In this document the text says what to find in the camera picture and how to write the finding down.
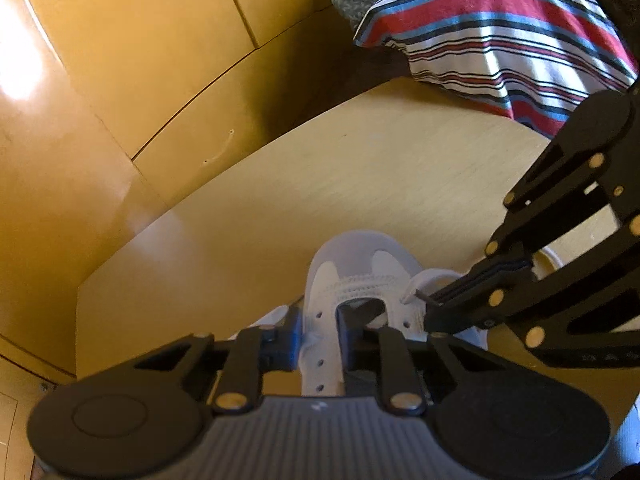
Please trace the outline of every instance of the table top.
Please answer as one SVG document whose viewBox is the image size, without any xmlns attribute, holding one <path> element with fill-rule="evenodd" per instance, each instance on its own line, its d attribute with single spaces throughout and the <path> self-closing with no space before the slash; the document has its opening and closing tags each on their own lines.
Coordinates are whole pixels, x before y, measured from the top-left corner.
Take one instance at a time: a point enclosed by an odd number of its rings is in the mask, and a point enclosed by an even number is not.
<svg viewBox="0 0 640 480">
<path fill-rule="evenodd" d="M 408 78 L 359 95 L 217 176 L 96 270 L 79 289 L 78 376 L 188 333 L 228 337 L 299 297 L 314 253 L 346 230 L 383 231 L 424 267 L 464 272 L 547 142 Z M 570 261 L 614 229 L 603 211 L 554 248 Z M 505 327 L 490 349 L 591 394 L 614 427 L 640 390 L 637 369 L 547 368 Z M 266 392 L 299 387 L 266 376 Z"/>
</svg>

